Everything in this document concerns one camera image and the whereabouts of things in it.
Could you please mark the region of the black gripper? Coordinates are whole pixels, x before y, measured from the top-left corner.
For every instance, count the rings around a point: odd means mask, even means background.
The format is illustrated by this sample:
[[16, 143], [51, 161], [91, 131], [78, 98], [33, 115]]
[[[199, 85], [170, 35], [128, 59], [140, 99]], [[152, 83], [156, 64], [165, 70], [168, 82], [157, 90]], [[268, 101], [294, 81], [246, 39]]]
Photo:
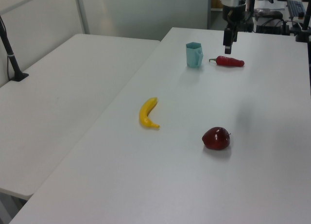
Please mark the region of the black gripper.
[[226, 21], [223, 39], [225, 54], [231, 54], [232, 42], [237, 41], [238, 31], [245, 31], [245, 8], [245, 4], [237, 7], [223, 6], [223, 20]]

